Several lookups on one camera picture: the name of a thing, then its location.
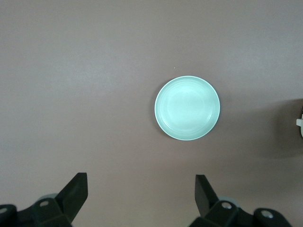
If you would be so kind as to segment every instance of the round plate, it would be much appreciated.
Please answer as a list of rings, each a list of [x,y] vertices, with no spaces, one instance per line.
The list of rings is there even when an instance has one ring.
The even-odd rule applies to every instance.
[[[215,89],[194,76],[168,82],[155,103],[159,126],[178,140],[195,140],[206,135],[216,124],[219,113],[220,101]]]

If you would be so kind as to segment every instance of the plate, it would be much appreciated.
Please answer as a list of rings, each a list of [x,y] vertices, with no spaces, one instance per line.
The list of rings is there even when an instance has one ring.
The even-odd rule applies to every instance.
[[[196,140],[205,136],[217,123],[220,101],[207,81],[182,76],[169,81],[155,102],[159,126],[178,140]]]

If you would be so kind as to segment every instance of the white object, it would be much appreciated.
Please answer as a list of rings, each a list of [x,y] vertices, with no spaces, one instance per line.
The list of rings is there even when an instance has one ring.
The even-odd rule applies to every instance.
[[[234,205],[236,205],[237,207],[240,207],[240,204],[239,204],[234,198],[227,197],[227,196],[219,196],[218,199],[219,199],[220,201],[228,201],[228,202],[231,202],[231,203],[233,203]]]
[[[155,102],[156,120],[162,130],[178,140],[196,140],[217,123],[220,100],[207,81],[182,76],[169,81]]]
[[[297,125],[301,127],[301,135],[303,137],[303,114],[302,119],[297,119]]]

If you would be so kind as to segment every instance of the screw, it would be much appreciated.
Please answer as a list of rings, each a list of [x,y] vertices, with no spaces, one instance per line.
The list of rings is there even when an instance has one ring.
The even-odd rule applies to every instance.
[[[232,208],[232,206],[228,202],[223,202],[222,206],[223,206],[224,209],[231,209]]]
[[[45,207],[45,206],[47,206],[48,204],[49,204],[48,201],[43,201],[43,202],[40,203],[40,207]]]
[[[266,218],[273,218],[274,215],[272,213],[270,213],[268,210],[263,210],[261,211],[261,214],[266,217]]]
[[[7,209],[7,208],[2,208],[2,209],[0,209],[0,214],[5,213],[6,211],[8,211],[8,209]]]

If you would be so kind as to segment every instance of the ceramic plate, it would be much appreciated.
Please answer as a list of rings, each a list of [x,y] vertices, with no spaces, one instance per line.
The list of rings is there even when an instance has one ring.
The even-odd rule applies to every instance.
[[[205,80],[182,76],[168,82],[155,102],[159,126],[178,140],[195,140],[216,124],[220,101],[215,89]]]

